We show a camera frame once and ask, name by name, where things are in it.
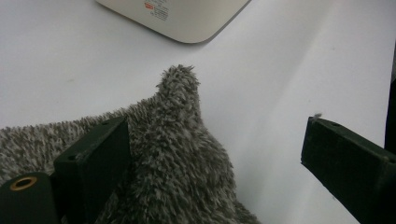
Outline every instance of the white device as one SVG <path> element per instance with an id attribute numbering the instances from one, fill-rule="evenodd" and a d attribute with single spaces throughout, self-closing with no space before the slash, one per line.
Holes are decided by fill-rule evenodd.
<path id="1" fill-rule="evenodd" d="M 96 0 L 148 28 L 183 43 L 203 42 L 249 0 Z"/>

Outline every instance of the fuzzy gray fabric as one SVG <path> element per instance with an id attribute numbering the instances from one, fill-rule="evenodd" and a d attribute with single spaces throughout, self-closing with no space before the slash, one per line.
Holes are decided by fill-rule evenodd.
<path id="1" fill-rule="evenodd" d="M 132 165 L 96 223 L 260 223 L 236 200 L 229 157 L 201 120 L 191 67 L 163 73 L 151 98 L 98 117 L 0 130 L 0 185 L 53 160 L 106 119 L 126 116 Z"/>

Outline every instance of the brass insert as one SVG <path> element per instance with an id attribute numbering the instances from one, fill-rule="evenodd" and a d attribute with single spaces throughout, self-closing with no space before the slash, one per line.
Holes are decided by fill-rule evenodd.
<path id="1" fill-rule="evenodd" d="M 26 176 L 24 178 L 16 180 L 14 183 L 12 183 L 12 185 L 9 188 L 14 191 L 28 189 L 32 187 L 35 184 L 35 182 L 37 182 L 37 177 Z"/>

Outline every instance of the printed label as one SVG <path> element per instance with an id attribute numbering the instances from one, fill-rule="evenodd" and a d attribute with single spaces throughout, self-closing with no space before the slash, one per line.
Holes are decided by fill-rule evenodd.
<path id="1" fill-rule="evenodd" d="M 166 6 L 168 0 L 145 0 L 145 8 L 150 14 L 162 21 L 168 19 L 169 8 Z"/>

